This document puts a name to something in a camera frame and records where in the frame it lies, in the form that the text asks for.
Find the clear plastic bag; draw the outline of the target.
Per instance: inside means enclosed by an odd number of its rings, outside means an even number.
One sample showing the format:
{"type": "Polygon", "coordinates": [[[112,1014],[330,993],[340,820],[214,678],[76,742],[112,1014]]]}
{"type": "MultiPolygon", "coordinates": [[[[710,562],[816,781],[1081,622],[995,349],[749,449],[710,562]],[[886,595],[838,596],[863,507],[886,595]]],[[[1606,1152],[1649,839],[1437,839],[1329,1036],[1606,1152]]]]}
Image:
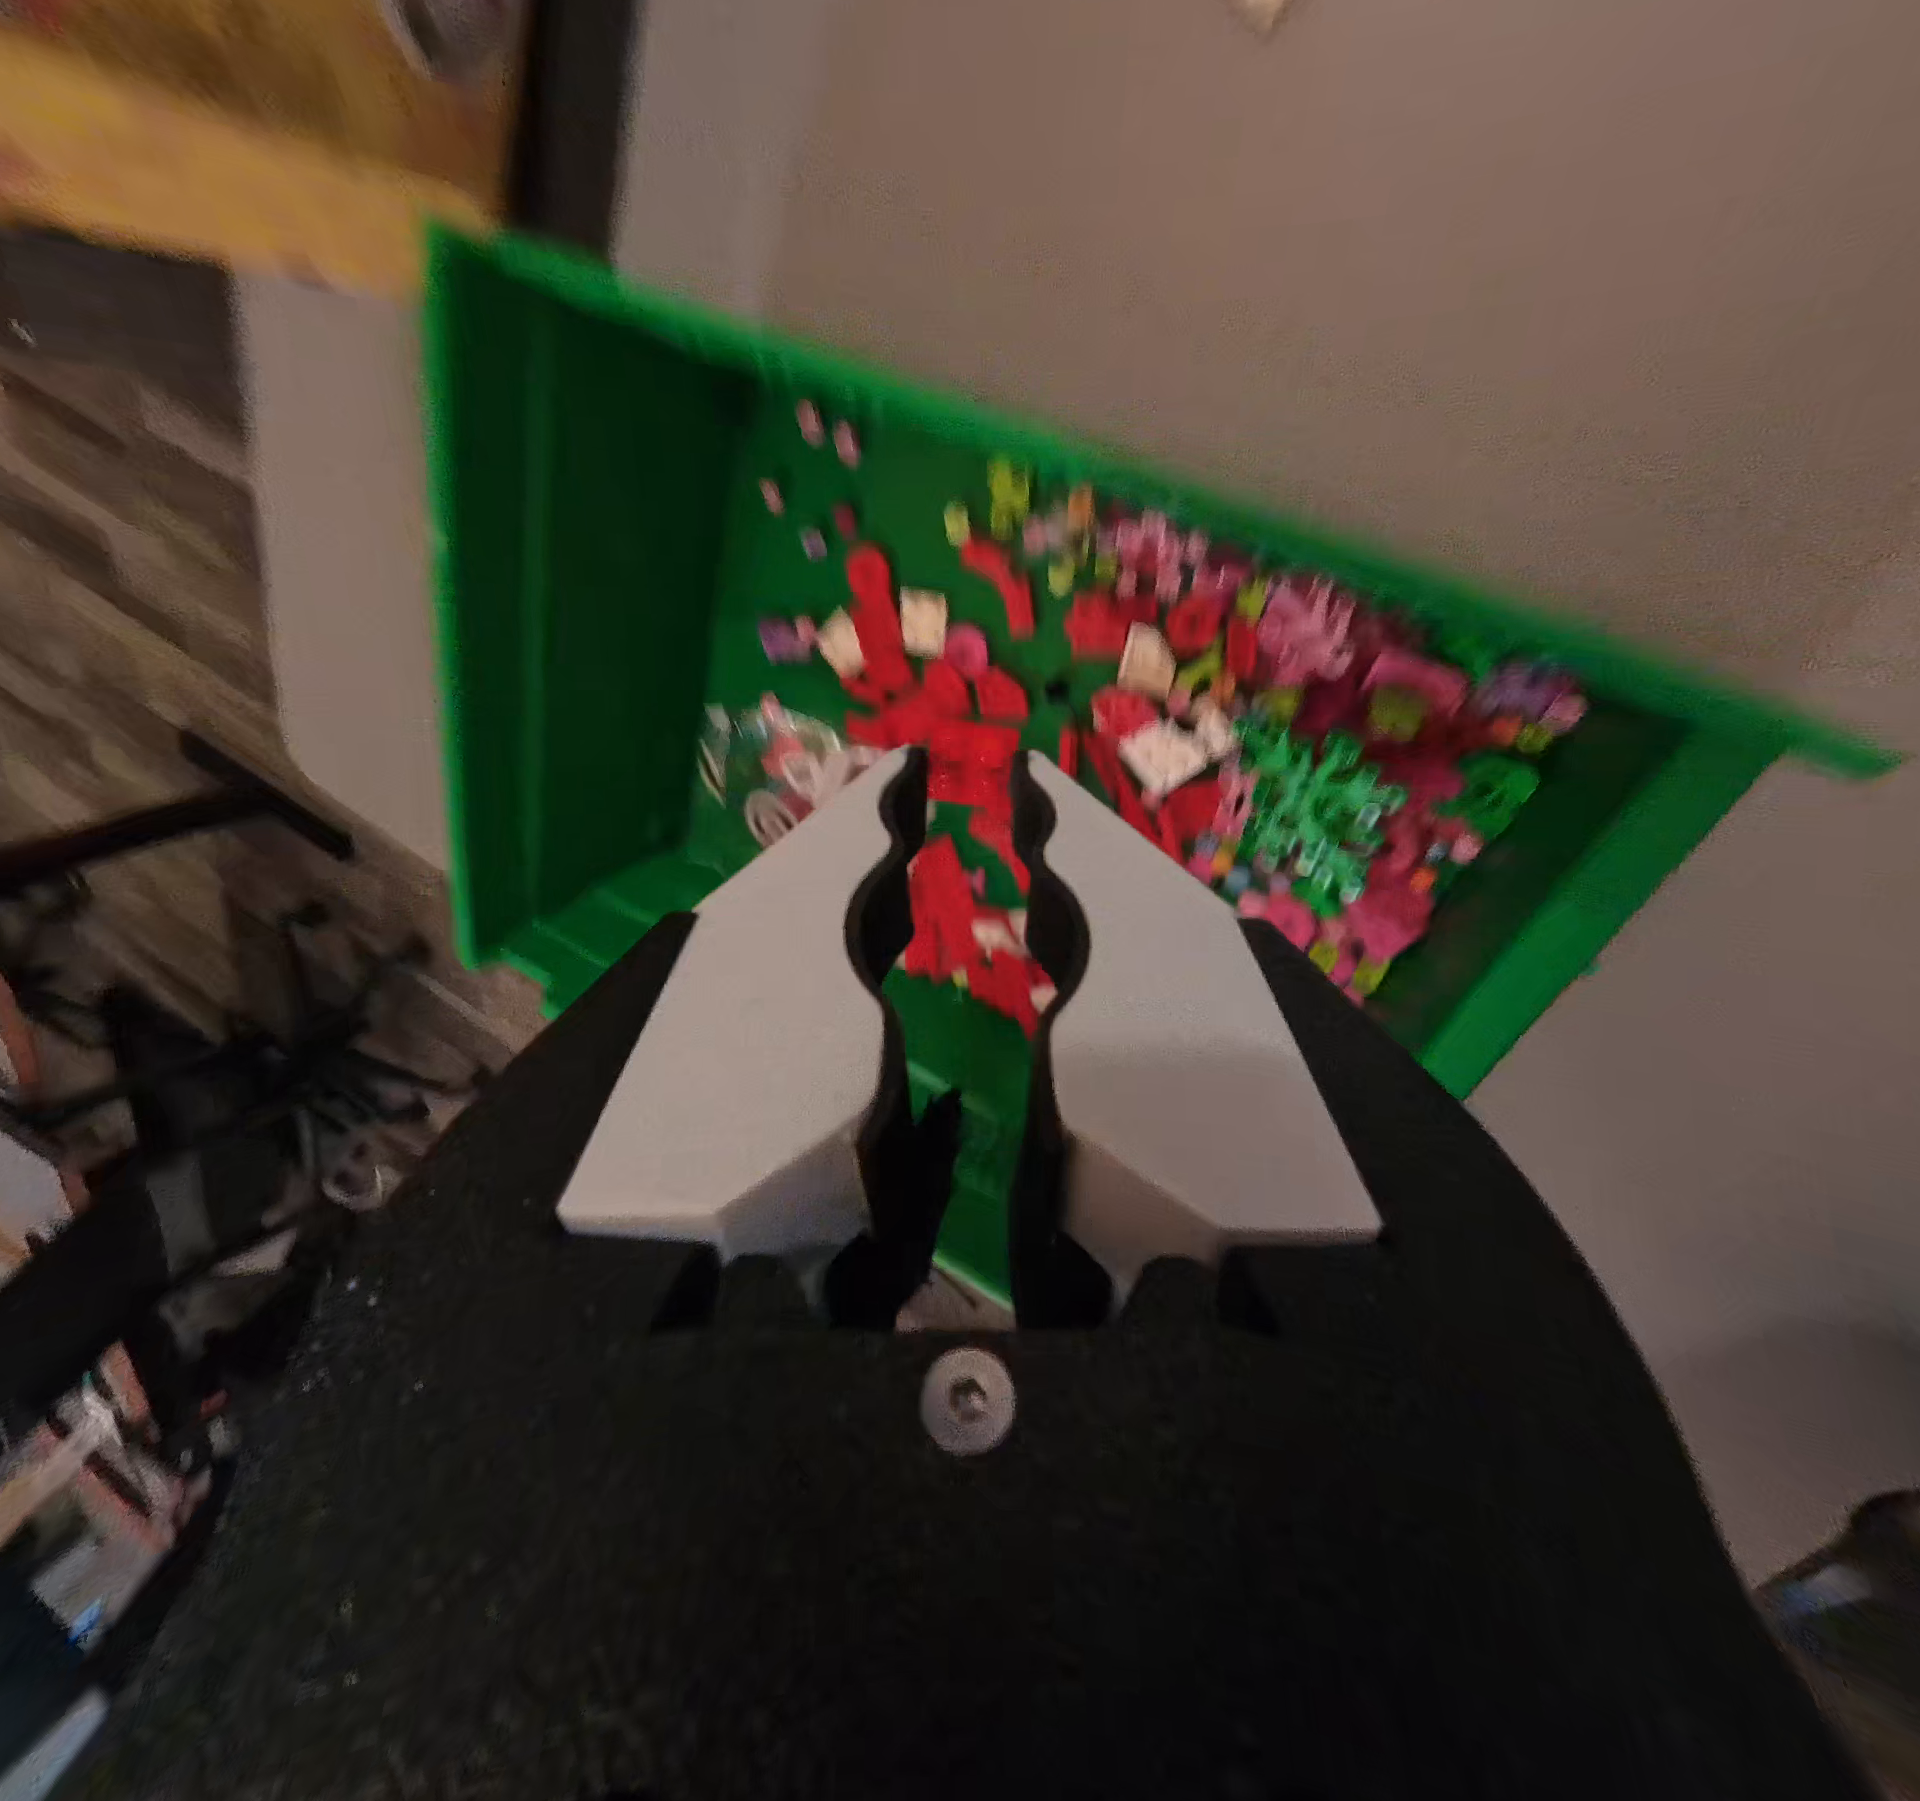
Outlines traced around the clear plastic bag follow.
{"type": "Polygon", "coordinates": [[[764,696],[744,710],[705,705],[697,725],[695,781],[768,850],[834,799],[863,768],[863,753],[825,723],[764,696]]]}

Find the black pole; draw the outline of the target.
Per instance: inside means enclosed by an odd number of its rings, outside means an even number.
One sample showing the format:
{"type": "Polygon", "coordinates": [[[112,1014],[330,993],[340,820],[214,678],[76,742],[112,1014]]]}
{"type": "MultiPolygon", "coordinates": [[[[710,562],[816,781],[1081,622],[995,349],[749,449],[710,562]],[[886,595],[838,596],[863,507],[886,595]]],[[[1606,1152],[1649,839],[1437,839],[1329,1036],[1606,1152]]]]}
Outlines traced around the black pole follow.
{"type": "Polygon", "coordinates": [[[528,0],[503,224],[612,259],[643,0],[528,0]]]}

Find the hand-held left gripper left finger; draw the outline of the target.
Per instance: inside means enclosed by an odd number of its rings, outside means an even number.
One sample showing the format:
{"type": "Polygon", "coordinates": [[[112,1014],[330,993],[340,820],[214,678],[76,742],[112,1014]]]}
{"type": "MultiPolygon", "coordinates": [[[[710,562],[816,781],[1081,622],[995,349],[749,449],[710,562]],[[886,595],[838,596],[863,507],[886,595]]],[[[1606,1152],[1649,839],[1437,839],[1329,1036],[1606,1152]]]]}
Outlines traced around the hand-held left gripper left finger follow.
{"type": "Polygon", "coordinates": [[[928,754],[895,750],[705,896],[585,1142],[576,1237],[793,1267],[829,1322],[898,1331],[929,1281],[963,1139],[916,1103],[881,984],[916,935],[928,754]]]}

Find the green plastic bin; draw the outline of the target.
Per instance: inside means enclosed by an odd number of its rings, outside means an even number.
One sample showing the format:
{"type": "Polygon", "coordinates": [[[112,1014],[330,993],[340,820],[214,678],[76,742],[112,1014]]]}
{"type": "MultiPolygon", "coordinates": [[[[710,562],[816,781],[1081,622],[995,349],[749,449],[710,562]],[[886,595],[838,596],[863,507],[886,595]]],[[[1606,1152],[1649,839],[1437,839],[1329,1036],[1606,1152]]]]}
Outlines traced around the green plastic bin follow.
{"type": "MultiPolygon", "coordinates": [[[[452,917],[562,1012],[637,938],[744,869],[695,781],[705,705],[755,675],[738,549],[755,419],[820,394],[945,443],[1026,450],[1329,572],[1442,637],[1569,671],[1589,702],[1542,793],[1409,974],[1361,1009],[1472,1096],[1625,921],[1776,765],[1877,781],[1902,759],[1600,631],[1467,587],[1299,520],[1011,420],[829,349],[619,283],[531,239],[434,231],[424,440],[442,637],[452,917]]],[[[1032,1032],[887,980],[917,1096],[969,1132],[935,1261],[1004,1297],[1004,1191],[1032,1032]]]]}

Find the dark object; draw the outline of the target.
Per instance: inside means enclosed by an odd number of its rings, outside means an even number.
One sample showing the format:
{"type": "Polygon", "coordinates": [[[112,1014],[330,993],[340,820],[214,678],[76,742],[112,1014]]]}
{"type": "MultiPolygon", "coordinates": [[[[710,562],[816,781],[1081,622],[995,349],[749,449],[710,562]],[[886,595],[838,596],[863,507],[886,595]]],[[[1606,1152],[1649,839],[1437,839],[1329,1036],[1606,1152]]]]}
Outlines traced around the dark object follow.
{"type": "Polygon", "coordinates": [[[1804,1664],[1916,1703],[1916,1488],[1861,1501],[1841,1531],[1755,1589],[1804,1664]]]}

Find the pile of lego pieces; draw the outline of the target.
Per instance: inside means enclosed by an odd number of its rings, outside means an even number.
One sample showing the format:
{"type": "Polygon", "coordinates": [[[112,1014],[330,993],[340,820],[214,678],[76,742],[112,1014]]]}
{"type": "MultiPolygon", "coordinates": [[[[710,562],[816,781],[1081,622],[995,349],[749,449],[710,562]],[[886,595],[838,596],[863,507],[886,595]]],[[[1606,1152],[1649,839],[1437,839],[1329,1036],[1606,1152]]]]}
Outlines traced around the pile of lego pieces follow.
{"type": "Polygon", "coordinates": [[[1355,1005],[1430,945],[1589,702],[1299,559],[1026,450],[773,398],[741,474],[749,699],[866,760],[925,747],[898,984],[1035,1032],[1013,750],[1355,1005]]]}

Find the yellow lego set box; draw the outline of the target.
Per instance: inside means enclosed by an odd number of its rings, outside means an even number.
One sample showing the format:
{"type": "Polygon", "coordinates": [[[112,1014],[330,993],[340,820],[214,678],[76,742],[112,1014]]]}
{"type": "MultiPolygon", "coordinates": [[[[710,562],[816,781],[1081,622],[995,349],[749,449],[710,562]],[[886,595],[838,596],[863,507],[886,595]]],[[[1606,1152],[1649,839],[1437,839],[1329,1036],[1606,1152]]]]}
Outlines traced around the yellow lego set box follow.
{"type": "Polygon", "coordinates": [[[531,0],[2,0],[2,227],[421,289],[510,195],[531,0]]]}

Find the black floor stand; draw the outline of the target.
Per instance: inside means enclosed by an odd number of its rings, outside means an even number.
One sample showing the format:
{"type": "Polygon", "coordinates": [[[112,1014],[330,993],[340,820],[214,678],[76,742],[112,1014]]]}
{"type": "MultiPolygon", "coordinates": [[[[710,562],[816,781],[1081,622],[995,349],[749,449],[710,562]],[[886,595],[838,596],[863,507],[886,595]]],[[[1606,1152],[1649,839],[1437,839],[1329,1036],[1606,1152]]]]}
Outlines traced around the black floor stand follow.
{"type": "Polygon", "coordinates": [[[270,781],[224,754],[206,738],[179,731],[179,759],[190,765],[206,787],[173,802],[121,813],[75,830],[45,833],[2,848],[2,898],[24,896],[41,883],[76,877],[108,860],[154,850],[217,830],[270,824],[291,833],[328,860],[349,863],[358,848],[349,830],[307,810],[279,781],[270,781]]]}

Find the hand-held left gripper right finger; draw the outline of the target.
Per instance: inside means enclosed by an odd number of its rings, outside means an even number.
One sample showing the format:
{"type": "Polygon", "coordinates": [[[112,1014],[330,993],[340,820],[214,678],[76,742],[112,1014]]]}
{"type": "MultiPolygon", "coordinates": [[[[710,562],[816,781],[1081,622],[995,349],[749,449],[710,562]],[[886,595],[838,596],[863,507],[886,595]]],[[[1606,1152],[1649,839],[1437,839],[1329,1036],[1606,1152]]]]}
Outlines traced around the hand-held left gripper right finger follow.
{"type": "Polygon", "coordinates": [[[1011,768],[1053,999],[1011,1179],[1021,1331],[1103,1325],[1153,1261],[1375,1245],[1361,1185],[1238,917],[1042,754],[1011,768]]]}

